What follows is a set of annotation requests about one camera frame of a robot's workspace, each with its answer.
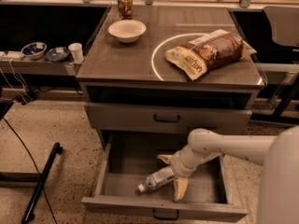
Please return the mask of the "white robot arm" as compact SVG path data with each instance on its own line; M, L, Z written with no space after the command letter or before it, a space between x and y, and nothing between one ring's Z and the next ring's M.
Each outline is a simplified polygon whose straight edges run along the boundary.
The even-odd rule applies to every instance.
M278 136L223 135L195 129L187 145L159 158L185 183L195 168L219 154L263 167L256 224L299 224L299 127Z

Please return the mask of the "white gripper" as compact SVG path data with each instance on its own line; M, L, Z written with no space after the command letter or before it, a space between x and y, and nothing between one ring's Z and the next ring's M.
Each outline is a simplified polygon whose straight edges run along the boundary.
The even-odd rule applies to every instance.
M207 147L185 146L172 156L160 154L157 158L170 165L174 174L178 177L174 180L174 202L179 202L185 195L190 175L196 171L199 165L212 161L220 156L219 151L210 150Z

